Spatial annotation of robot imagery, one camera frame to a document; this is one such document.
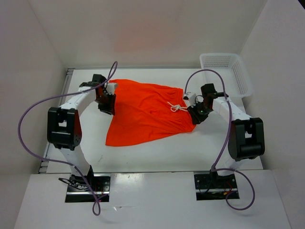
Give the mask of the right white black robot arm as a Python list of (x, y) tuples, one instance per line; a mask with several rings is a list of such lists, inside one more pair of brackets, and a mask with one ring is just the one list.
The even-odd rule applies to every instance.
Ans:
[(213, 187), (221, 187), (225, 176), (234, 173), (244, 160), (253, 160), (265, 153), (264, 123), (261, 118), (243, 112), (226, 92), (217, 92), (212, 83), (203, 85), (201, 93), (201, 102), (195, 93), (187, 92), (183, 96), (192, 123), (202, 123), (211, 112), (218, 113), (228, 123), (224, 145), (209, 176)]

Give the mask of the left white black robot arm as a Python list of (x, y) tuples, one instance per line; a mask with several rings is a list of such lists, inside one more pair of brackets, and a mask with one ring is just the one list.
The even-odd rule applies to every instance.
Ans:
[(72, 183), (83, 190), (91, 190), (96, 180), (92, 166), (81, 149), (82, 130), (80, 116), (93, 102), (106, 114), (115, 115), (115, 90), (117, 83), (107, 83), (107, 78), (94, 74), (92, 80), (80, 84), (76, 94), (59, 107), (48, 110), (47, 139), (58, 149), (71, 167)]

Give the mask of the orange mesh shorts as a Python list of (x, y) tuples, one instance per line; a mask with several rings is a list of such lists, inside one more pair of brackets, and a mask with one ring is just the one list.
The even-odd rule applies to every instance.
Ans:
[(128, 79), (113, 82), (118, 85), (115, 115), (107, 132), (106, 146), (133, 146), (195, 129), (181, 88)]

